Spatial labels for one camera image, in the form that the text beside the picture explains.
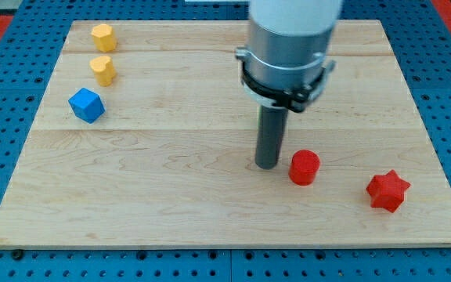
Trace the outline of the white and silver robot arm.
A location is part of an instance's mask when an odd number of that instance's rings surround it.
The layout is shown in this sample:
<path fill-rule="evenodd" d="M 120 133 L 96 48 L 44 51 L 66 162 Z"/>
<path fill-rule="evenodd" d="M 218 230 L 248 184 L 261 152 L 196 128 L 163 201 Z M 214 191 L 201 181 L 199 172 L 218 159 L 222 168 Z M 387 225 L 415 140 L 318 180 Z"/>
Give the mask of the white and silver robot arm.
<path fill-rule="evenodd" d="M 262 110 L 305 111 L 323 93 L 342 0 L 251 0 L 245 46 L 236 49 L 241 83 Z"/>

